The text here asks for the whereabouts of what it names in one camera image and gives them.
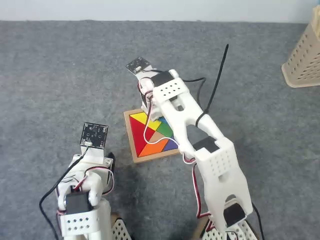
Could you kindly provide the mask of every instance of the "green triangle piece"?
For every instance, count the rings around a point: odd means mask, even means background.
[[[160,126],[156,129],[157,132],[161,133],[162,135],[165,135],[168,138],[171,138],[173,136],[173,132],[169,125],[167,123],[162,122]]]

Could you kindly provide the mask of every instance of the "purple piece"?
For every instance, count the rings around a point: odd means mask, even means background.
[[[177,144],[174,141],[169,140],[168,143],[164,146],[163,152],[169,151],[172,149],[177,149],[177,148],[178,148]]]

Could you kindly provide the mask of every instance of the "red triangle piece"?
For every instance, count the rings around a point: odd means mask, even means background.
[[[144,139],[144,130],[146,125],[134,119],[133,117],[129,117],[129,119],[130,119],[131,131],[133,135],[135,153],[136,153],[136,156],[138,157],[141,151],[144,149],[144,147],[147,144]],[[147,127],[145,132],[145,138],[149,141],[152,135],[154,134],[154,132],[155,131],[152,130],[150,127]]]

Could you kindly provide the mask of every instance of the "gray carpet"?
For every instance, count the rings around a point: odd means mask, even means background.
[[[123,112],[140,106],[125,65],[143,56],[185,79],[206,76],[210,115],[230,138],[266,239],[316,239],[320,225],[320,88],[286,85],[281,64],[305,24],[0,22],[0,239],[53,239],[41,196],[80,152],[83,122],[108,124],[117,157],[112,210],[136,240],[188,239],[197,225],[181,156],[135,165]],[[199,84],[189,84],[195,96]],[[44,204],[55,221],[56,200]],[[249,221],[258,232],[256,216]]]

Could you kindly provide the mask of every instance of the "yellow triangle piece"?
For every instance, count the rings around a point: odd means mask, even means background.
[[[130,115],[130,117],[138,120],[142,124],[146,124],[147,121],[147,115],[144,112],[136,113]],[[156,131],[158,127],[160,126],[161,121],[156,120],[156,121],[149,121],[148,127],[151,128],[152,130]]]

